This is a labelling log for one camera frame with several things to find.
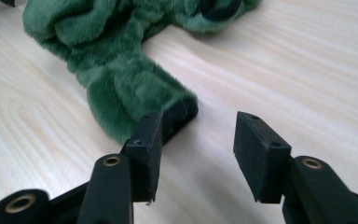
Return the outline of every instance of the rubber gripper pad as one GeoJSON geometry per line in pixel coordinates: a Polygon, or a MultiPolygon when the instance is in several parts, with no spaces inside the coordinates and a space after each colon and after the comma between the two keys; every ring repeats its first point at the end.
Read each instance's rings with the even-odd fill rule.
{"type": "Polygon", "coordinates": [[[281,201],[280,183],[290,152],[291,147],[261,118],[238,112],[234,153],[255,201],[281,201]]]}

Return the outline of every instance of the green fabric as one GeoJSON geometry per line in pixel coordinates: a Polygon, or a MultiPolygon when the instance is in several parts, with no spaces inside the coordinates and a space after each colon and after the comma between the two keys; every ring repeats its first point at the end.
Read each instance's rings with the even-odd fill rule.
{"type": "MultiPolygon", "coordinates": [[[[142,115],[196,99],[144,55],[142,42],[169,24],[217,32],[258,1],[241,1],[226,21],[208,21],[200,12],[200,0],[29,0],[23,22],[28,35],[67,62],[87,88],[96,120],[123,143],[142,115]]],[[[207,2],[216,8],[229,3],[207,2]]]]}

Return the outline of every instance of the metal grommet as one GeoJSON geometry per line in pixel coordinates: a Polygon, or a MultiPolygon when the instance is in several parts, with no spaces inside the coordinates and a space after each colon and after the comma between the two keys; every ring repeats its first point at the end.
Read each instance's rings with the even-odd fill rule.
{"type": "Polygon", "coordinates": [[[306,158],[302,160],[303,164],[308,166],[311,169],[319,170],[322,169],[322,164],[314,159],[306,158]]]}
{"type": "Polygon", "coordinates": [[[10,203],[7,204],[5,207],[5,212],[7,213],[19,213],[34,204],[36,201],[36,196],[34,194],[24,194],[20,197],[12,200],[10,203]]]}
{"type": "Polygon", "coordinates": [[[119,157],[109,157],[103,161],[105,166],[116,166],[121,162],[119,157]]]}

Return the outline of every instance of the wood grain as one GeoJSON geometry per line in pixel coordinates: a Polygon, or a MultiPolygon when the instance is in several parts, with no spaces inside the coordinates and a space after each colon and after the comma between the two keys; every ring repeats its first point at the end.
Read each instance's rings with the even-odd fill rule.
{"type": "MultiPolygon", "coordinates": [[[[64,62],[0,4],[0,200],[19,189],[54,198],[118,153],[64,62]]],[[[157,200],[135,223],[284,223],[255,203],[232,153],[237,111],[256,114],[293,156],[328,162],[358,193],[358,1],[264,0],[217,35],[170,26],[149,57],[195,92],[200,113],[163,150],[157,200]]]]}

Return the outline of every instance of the black fabric strip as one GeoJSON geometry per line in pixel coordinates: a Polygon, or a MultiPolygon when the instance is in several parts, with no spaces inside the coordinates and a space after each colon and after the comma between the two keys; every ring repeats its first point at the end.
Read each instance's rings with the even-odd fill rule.
{"type": "Polygon", "coordinates": [[[226,21],[230,19],[241,6],[241,0],[231,0],[226,7],[213,9],[215,0],[201,0],[200,12],[208,21],[226,21]]]}

